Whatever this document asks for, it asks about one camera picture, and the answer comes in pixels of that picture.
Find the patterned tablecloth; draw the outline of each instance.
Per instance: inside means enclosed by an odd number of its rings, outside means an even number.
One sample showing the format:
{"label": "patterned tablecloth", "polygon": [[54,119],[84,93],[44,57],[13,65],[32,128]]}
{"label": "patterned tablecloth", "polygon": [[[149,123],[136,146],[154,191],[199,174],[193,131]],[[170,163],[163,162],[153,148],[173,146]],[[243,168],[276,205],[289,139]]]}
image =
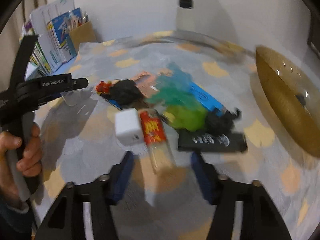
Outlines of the patterned tablecloth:
{"label": "patterned tablecloth", "polygon": [[[246,134],[247,153],[207,153],[205,160],[233,180],[262,181],[292,239],[310,237],[320,221],[319,161],[295,144],[275,116],[254,58],[227,58],[205,44],[188,42],[193,35],[205,43],[208,40],[195,33],[159,32],[144,39],[81,44],[74,65],[66,71],[73,78],[89,80],[89,87],[81,91],[81,102],[67,106],[57,99],[36,111],[44,150],[43,187],[33,200],[40,220],[66,182],[91,182],[132,150],[137,156],[129,186],[124,199],[112,207],[119,239],[205,240],[215,207],[201,196],[190,169],[190,153],[176,150],[175,130],[165,126],[178,167],[170,176],[157,177],[144,144],[124,147],[116,140],[118,110],[93,90],[101,80],[131,78],[142,70],[156,74],[175,62],[227,109],[237,107],[243,114],[236,130]],[[241,203],[236,207],[233,239],[238,239],[241,229]],[[84,208],[87,239],[92,239],[90,208]]]}

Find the sleeve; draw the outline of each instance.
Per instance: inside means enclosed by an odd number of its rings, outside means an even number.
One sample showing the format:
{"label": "sleeve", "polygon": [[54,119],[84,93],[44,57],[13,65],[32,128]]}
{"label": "sleeve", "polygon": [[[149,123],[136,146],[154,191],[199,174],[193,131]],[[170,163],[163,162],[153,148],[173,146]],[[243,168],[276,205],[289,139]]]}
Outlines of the sleeve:
{"label": "sleeve", "polygon": [[3,240],[30,240],[32,213],[27,203],[20,210],[0,198],[0,235]]}

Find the white wall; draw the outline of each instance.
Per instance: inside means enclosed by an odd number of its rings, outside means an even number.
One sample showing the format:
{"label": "white wall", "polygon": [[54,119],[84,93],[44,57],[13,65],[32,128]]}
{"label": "white wall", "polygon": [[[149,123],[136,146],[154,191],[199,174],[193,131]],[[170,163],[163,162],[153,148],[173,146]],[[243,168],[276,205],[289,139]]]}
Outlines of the white wall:
{"label": "white wall", "polygon": [[[178,0],[75,3],[89,13],[101,41],[176,27]],[[194,5],[195,31],[251,50],[264,44],[285,54],[309,76],[320,77],[320,61],[307,46],[310,12],[302,0],[194,0]]]}
{"label": "white wall", "polygon": [[177,0],[75,0],[101,41],[175,29]]}

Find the finger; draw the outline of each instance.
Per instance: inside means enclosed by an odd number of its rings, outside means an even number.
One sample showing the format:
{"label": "finger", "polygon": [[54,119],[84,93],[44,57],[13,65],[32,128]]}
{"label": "finger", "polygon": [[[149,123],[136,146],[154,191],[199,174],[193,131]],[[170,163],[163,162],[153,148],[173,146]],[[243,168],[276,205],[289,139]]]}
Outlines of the finger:
{"label": "finger", "polygon": [[21,146],[22,139],[13,136],[5,131],[0,134],[0,156],[3,156],[7,150],[14,150]]}
{"label": "finger", "polygon": [[32,166],[30,169],[24,171],[22,174],[26,177],[35,177],[40,174],[42,169],[42,165],[37,163],[36,165]]}
{"label": "finger", "polygon": [[34,122],[33,126],[31,128],[31,136],[38,137],[40,135],[40,128],[39,126]]}
{"label": "finger", "polygon": [[39,149],[31,159],[23,158],[17,163],[17,170],[24,172],[36,165],[42,158],[42,150]]}
{"label": "finger", "polygon": [[33,155],[40,149],[40,147],[41,147],[40,138],[39,137],[31,137],[26,148],[24,149],[23,157],[26,159],[31,159],[33,157]]}

